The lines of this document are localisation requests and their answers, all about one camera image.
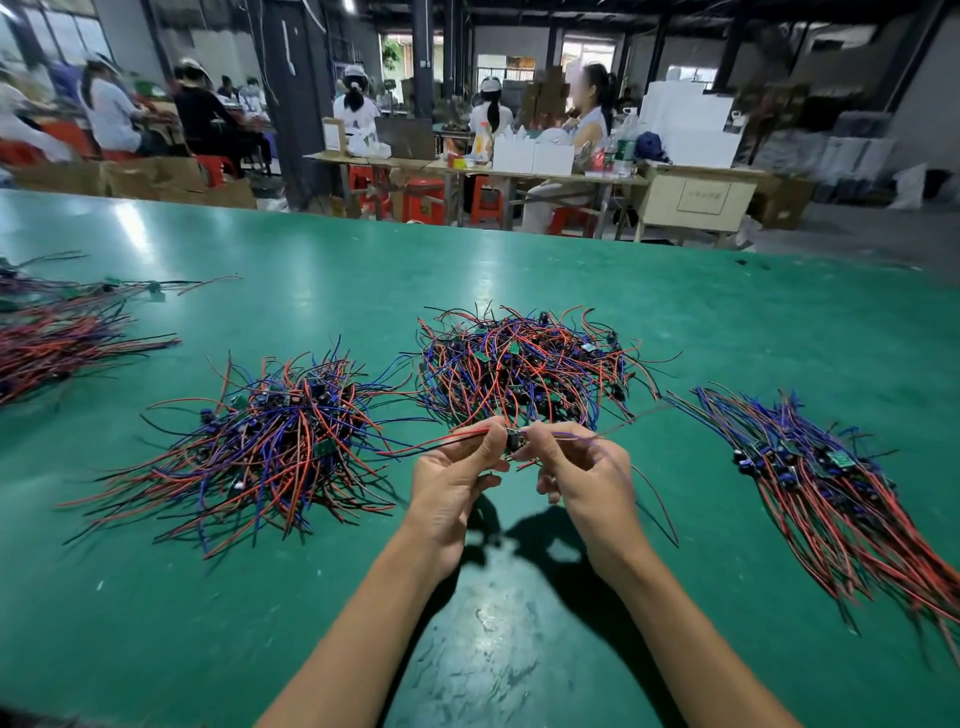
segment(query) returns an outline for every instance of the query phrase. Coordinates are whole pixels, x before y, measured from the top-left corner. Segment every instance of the green table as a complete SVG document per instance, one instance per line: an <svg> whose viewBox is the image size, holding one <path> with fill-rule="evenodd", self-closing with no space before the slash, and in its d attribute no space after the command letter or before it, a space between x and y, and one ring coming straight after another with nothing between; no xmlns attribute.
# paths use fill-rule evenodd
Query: green table
<svg viewBox="0 0 960 728"><path fill-rule="evenodd" d="M903 503L960 564L960 490L948 460L960 409L960 295L923 275L19 192L0 195L0 233L12 261L68 248L90 254L36 269L51 277L244 277L135 307L136 332L176 331L181 347L0 412L0 703L118 725L252 723L334 619L402 508L360 527L316 513L316 534L302 543L267 532L256 549L213 565L190 544L151 546L162 528L151 521L61 546L82 519L52 506L93 493L97 470L156 452L140 438L165 444L137 413L156 400L215 395L206 357L221 364L231 350L254 363L324 352L328 337L343 334L353 356L378 371L412 348L424 305L584 303L624 337L642 338L647 358L683 351L661 366L669 374L661 384L674 391L714 380L771 399L796 388L812 420L862 425L883 449L900 448L887 466ZM649 397L637 387L631 403L641 411ZM417 413L407 403L397 411ZM395 436L418 442L441 432L419 423ZM854 610L862 637L851 634L705 427L667 410L614 439L658 485L680 532L674 549L645 519L654 545L804 724L960 723L960 671L940 638L927 628L921 647L884 596ZM390 467L401 494L412 465ZM546 507L534 475L508 475L478 521L487 535L470 536L455 591L438 595L386 724L675 724L626 614L578 563L565 511Z"/></svg>

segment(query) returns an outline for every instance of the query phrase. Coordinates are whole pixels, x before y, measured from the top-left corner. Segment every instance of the white pants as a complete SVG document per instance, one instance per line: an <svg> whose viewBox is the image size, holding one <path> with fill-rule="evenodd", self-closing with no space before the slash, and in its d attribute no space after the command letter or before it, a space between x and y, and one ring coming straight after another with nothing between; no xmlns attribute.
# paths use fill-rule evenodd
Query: white pants
<svg viewBox="0 0 960 728"><path fill-rule="evenodd" d="M73 149L48 133L31 129L13 115L0 117L0 139L24 141L37 147L49 161L70 161Z"/></svg>
<svg viewBox="0 0 960 728"><path fill-rule="evenodd" d="M553 211L557 207L586 205L589 202L590 185L576 182L545 182L530 190L530 195L542 195L558 198L556 202L530 202L523 206L523 222L520 229L524 232L547 232L553 221Z"/></svg>

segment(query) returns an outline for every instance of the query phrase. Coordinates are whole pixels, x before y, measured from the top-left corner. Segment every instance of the laptop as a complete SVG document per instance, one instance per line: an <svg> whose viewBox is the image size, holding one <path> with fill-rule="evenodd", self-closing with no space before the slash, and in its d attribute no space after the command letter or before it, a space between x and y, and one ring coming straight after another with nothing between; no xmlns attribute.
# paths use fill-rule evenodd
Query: laptop
<svg viewBox="0 0 960 728"><path fill-rule="evenodd" d="M376 137L390 145L394 157L433 159L437 156L433 124L429 120L378 116L373 121L376 124Z"/></svg>

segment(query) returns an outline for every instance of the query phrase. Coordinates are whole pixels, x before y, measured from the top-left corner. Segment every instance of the person's right hand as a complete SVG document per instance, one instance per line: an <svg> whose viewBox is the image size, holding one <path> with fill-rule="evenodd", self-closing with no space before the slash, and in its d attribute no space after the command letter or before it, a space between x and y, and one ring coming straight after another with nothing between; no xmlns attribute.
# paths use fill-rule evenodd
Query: person's right hand
<svg viewBox="0 0 960 728"><path fill-rule="evenodd" d="M576 423L533 423L517 461L540 459L537 492L566 510L587 545L587 557L607 583L629 554L649 547L636 514L627 451Z"/></svg>

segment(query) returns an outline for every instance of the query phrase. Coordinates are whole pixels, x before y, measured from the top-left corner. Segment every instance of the person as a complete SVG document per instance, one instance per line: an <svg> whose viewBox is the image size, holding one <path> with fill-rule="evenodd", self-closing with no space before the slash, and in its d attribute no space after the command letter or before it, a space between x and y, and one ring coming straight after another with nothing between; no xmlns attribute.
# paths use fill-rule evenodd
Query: person
<svg viewBox="0 0 960 728"><path fill-rule="evenodd" d="M367 96L370 80L363 66L349 65L344 69L344 86L347 93L333 101L333 117L342 119L348 133L358 129L370 129L380 115L380 108Z"/></svg>
<svg viewBox="0 0 960 728"><path fill-rule="evenodd" d="M514 113L500 103L503 86L500 80L490 76L480 84L480 104L470 112L470 130L480 131L483 122L490 125L491 136L497 136L514 125Z"/></svg>
<svg viewBox="0 0 960 728"><path fill-rule="evenodd" d="M42 131L33 120L18 114L31 105L30 100L11 83L10 72L0 69L0 139L22 141L37 147L48 161L69 161L73 150L59 139Z"/></svg>
<svg viewBox="0 0 960 728"><path fill-rule="evenodd" d="M230 76L221 76L220 81L222 85L217 89L217 96L223 96L225 99L235 101L237 89L233 87L233 81L230 80Z"/></svg>
<svg viewBox="0 0 960 728"><path fill-rule="evenodd" d="M133 152L142 157L169 154L169 145L159 133L133 128L133 121L143 121L149 112L136 107L103 61L87 62L80 81L80 102L93 138L104 152Z"/></svg>
<svg viewBox="0 0 960 728"><path fill-rule="evenodd" d="M247 116L264 121L270 120L270 115L267 113L267 95L260 88L260 82L253 76L250 76L247 79L247 85L237 92L237 100Z"/></svg>
<svg viewBox="0 0 960 728"><path fill-rule="evenodd" d="M183 65L183 81L174 96L186 145L195 155L226 157L239 177L244 176L240 160L259 150L268 166L270 143L262 133L248 132L208 88L206 72L198 65Z"/></svg>
<svg viewBox="0 0 960 728"><path fill-rule="evenodd" d="M570 119L564 127L570 129L573 146L577 149L585 144L592 144L594 149L598 149L606 143L613 124L613 102L616 101L616 84L613 81L613 76L607 73L603 63L591 63L584 67L570 89L573 105L581 114L579 118ZM525 232L547 232L553 211L558 206L586 205L591 189L588 184L576 182L538 184L530 190L529 195L563 199L558 202L528 202L523 206L520 228Z"/></svg>
<svg viewBox="0 0 960 728"><path fill-rule="evenodd" d="M376 724L420 612L460 563L473 503L510 468L503 419L469 429L486 428L420 457L396 534L259 728ZM515 460L540 459L537 491L551 503L563 497L590 564L623 601L687 725L799 728L651 548L626 450L572 423L525 432Z"/></svg>

